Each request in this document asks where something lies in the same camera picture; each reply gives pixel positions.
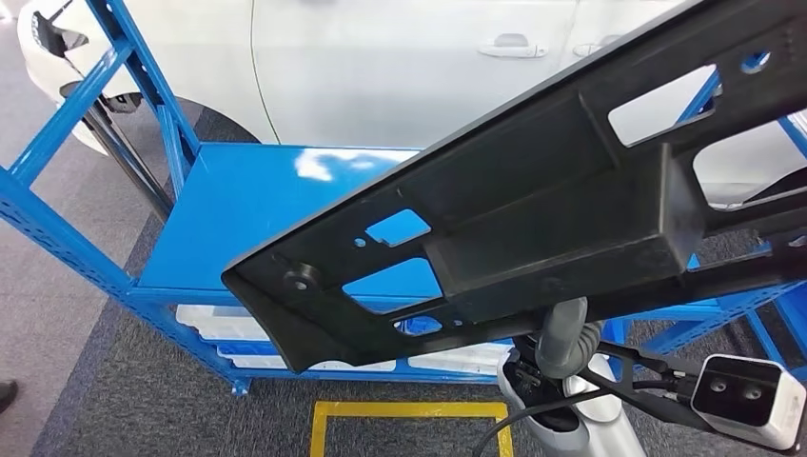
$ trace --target gray hose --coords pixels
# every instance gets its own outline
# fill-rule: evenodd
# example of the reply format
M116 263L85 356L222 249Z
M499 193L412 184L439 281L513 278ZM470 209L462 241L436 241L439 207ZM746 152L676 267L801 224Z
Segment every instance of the gray hose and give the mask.
M564 379L588 365L600 345L603 321L585 323L585 297L552 307L535 346L535 362L546 377Z

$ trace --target black cable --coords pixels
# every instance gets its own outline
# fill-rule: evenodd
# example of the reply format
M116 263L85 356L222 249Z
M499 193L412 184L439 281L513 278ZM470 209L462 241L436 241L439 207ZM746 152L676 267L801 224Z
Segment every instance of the black cable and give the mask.
M636 381L633 383L633 389L635 390L643 388L660 388L663 390L669 390L671 386L672 383L670 381L662 381L662 380ZM472 457L480 457L482 455L484 447L487 445L487 442L493 439L493 437L496 436L496 434L499 433L502 430L502 428L510 426L527 416L532 416L533 414L541 414L542 412L551 411L553 409L559 409L562 407L569 407L576 403L585 402L587 400L592 400L604 395L608 395L608 392L602 389L597 389L591 392L572 395L569 398L564 398L563 400L559 400L557 402L528 407L522 409L519 412L510 414L509 416L505 417L504 419L496 423L496 425L488 429L488 431L482 436L481 440L474 447L474 451L471 455Z
M569 407L578 402L585 402L587 400L592 400L601 397L603 395L608 395L608 392L600 388L597 390L593 390L591 392L578 393L577 395L572 395L569 398L564 398L562 400L558 400L557 402L528 407L522 409L519 412L510 414L501 421L497 422L496 425L488 429L488 431L482 436L481 440L474 447L474 452L471 455L473 457L480 457L482 455L482 451L484 450L485 445L487 445L487 442L490 441L494 436L496 436L496 434L499 433L499 431L502 428L505 428L516 421L519 421L533 414L541 414L542 412L551 411L553 409L559 409L561 407Z

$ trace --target car door handle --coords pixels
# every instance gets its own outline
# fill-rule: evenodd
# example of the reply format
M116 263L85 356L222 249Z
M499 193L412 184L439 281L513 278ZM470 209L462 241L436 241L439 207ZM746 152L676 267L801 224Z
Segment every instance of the car door handle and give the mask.
M548 49L530 44L527 37L520 33L502 33L492 42L479 46L479 52L491 57L534 59L546 55Z

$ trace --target gray carpet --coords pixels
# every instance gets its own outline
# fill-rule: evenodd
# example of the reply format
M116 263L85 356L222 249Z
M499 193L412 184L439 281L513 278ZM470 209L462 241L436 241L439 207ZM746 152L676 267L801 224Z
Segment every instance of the gray carpet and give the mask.
M204 138L238 139L203 113ZM137 271L159 232L149 220L128 260ZM711 241L704 262L743 253L749 234ZM667 323L636 325L631 339L650 337ZM760 356L749 329L734 323L680 351L702 360L712 352ZM267 456L307 455L317 400L501 401L495 387L256 380L243 398L180 349L109 301L75 371L49 417L33 455L50 456ZM648 455L761 456L766 452L677 426L629 409ZM333 456L467 455L492 420L338 418L328 422L325 450ZM541 455L519 425L517 456ZM490 446L486 455L498 455Z

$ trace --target floor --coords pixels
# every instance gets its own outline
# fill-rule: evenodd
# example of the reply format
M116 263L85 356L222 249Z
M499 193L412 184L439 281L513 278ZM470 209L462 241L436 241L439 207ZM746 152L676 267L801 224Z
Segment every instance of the floor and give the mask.
M52 114L28 80L13 29L0 26L0 165L7 166ZM190 109L200 136L237 136ZM127 123L128 137L166 179L155 126ZM43 199L136 272L159 224L112 160L68 139L34 185ZM717 243L720 257L753 242ZM177 347L122 311L84 280L6 225L0 225L0 377L21 381L20 398L0 415L0 455L134 456L308 455L316 401L492 401L494 387L259 380L244 398ZM635 341L663 323L637 326ZM757 355L742 325L685 348L702 360L715 351ZM767 455L763 451L629 415L648 455ZM465 454L492 420L332 418L327 456ZM523 427L515 454L541 455ZM486 455L499 455L491 446Z

